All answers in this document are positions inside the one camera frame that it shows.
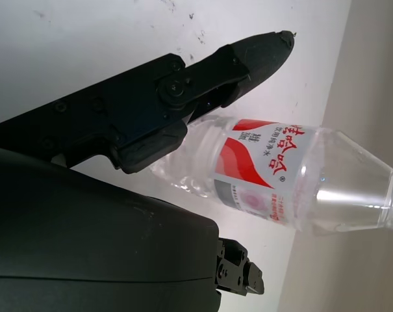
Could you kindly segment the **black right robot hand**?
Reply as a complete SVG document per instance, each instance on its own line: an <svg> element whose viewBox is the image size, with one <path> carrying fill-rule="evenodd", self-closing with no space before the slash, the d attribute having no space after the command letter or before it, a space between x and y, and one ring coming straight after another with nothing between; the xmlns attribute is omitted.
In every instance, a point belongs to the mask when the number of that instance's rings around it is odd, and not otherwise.
<svg viewBox="0 0 393 312"><path fill-rule="evenodd" d="M282 31L191 66L164 55L0 123L0 311L217 311L222 291L262 294L262 272L213 220L73 167L103 155L141 171L293 45Z"/></svg>

